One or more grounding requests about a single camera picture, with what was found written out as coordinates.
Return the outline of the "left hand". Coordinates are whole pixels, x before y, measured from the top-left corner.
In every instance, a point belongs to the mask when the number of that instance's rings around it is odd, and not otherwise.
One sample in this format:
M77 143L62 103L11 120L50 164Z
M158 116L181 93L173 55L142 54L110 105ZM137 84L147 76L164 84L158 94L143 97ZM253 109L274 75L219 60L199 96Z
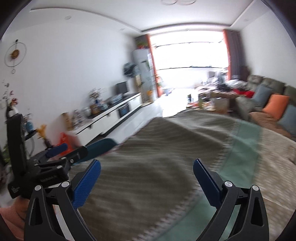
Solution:
M16 214L21 218L23 221L26 219L27 210L29 207L29 199L23 198L21 196L17 197L12 205L15 209Z

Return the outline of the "pink left sleeve forearm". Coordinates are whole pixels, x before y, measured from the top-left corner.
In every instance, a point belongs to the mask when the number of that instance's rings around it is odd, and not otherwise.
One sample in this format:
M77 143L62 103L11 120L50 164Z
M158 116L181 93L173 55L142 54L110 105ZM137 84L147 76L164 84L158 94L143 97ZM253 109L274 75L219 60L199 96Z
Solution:
M17 240L23 240L26 213L15 206L1 208L1 216Z

